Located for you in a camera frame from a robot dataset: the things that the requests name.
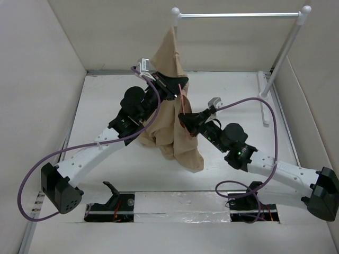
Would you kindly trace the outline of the pink wire hanger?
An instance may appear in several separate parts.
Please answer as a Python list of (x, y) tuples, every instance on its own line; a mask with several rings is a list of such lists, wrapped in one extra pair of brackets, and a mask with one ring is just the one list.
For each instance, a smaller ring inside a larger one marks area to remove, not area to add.
[[(183, 92), (182, 92), (182, 87), (181, 87), (181, 84), (178, 84), (179, 86), (179, 90), (180, 90), (180, 100), (181, 100), (181, 108), (182, 108), (182, 114), (185, 115), (185, 105), (184, 105), (184, 96), (183, 96)], [(181, 126), (183, 128), (185, 128), (186, 130), (186, 138), (189, 139), (190, 138), (190, 135), (189, 133), (187, 132), (187, 128), (184, 126), (184, 124), (181, 124)]]

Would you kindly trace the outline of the beige t shirt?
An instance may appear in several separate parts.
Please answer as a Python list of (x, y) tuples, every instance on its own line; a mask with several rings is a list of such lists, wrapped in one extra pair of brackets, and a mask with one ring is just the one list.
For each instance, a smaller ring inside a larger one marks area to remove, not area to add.
[[(186, 77), (180, 63), (180, 54), (176, 45), (175, 28), (171, 27), (163, 38), (163, 42), (151, 59), (157, 71), (168, 77)], [(191, 113), (188, 99), (188, 86), (182, 89), (185, 113)], [(138, 137), (145, 147), (159, 148), (168, 160), (176, 160), (184, 168), (193, 172), (204, 169), (204, 158), (198, 151), (198, 138), (186, 138), (186, 130), (181, 126), (178, 115), (182, 113), (180, 93), (173, 101), (163, 101), (155, 121)]]

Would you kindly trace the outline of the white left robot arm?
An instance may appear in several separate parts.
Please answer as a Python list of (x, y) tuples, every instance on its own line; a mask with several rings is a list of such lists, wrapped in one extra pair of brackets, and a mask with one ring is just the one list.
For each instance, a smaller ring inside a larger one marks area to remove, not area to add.
[(81, 180), (109, 155), (136, 139), (143, 131), (143, 123), (155, 117), (161, 102), (176, 99), (188, 80), (153, 73), (146, 89), (133, 86), (126, 90), (117, 116), (93, 146), (54, 166), (47, 163), (41, 168), (42, 190), (60, 214), (69, 213), (80, 204), (84, 193), (77, 186)]

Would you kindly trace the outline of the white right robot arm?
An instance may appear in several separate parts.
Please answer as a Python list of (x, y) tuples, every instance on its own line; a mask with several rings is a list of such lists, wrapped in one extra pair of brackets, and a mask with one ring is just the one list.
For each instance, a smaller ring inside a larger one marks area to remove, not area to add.
[(338, 177), (329, 168), (320, 171), (298, 168), (278, 161), (245, 143), (248, 135), (237, 123), (224, 129), (208, 117), (214, 113), (207, 109), (200, 113), (179, 115), (179, 119), (193, 137), (201, 134), (218, 150), (226, 153), (224, 160), (234, 169), (267, 176), (301, 193), (301, 202), (315, 217), (332, 222), (338, 211)]

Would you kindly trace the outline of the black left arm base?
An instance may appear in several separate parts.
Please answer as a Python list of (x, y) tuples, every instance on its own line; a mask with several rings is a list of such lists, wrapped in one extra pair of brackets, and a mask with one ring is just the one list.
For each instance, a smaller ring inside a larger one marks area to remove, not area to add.
[(134, 222), (135, 193), (121, 193), (108, 181), (104, 181), (103, 184), (110, 189), (111, 197), (105, 204), (87, 204), (84, 221), (93, 223)]

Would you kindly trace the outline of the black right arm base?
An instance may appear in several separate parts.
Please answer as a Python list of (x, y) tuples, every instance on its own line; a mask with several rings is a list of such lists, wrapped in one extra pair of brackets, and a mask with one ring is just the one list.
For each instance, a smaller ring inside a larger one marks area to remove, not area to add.
[[(279, 222), (278, 210), (275, 204), (263, 204), (260, 202), (260, 216), (258, 222)], [(246, 196), (238, 199), (230, 199), (225, 207), (230, 209), (232, 222), (252, 223), (258, 214), (258, 203), (256, 198)]]

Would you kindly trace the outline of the white clothes rack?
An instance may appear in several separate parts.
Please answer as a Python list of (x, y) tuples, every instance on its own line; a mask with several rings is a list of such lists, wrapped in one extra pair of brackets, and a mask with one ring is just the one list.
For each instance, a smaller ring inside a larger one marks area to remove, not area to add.
[(257, 96), (268, 102), (311, 10), (305, 5), (294, 12), (183, 13), (174, 7), (171, 18), (186, 70), (256, 72)]

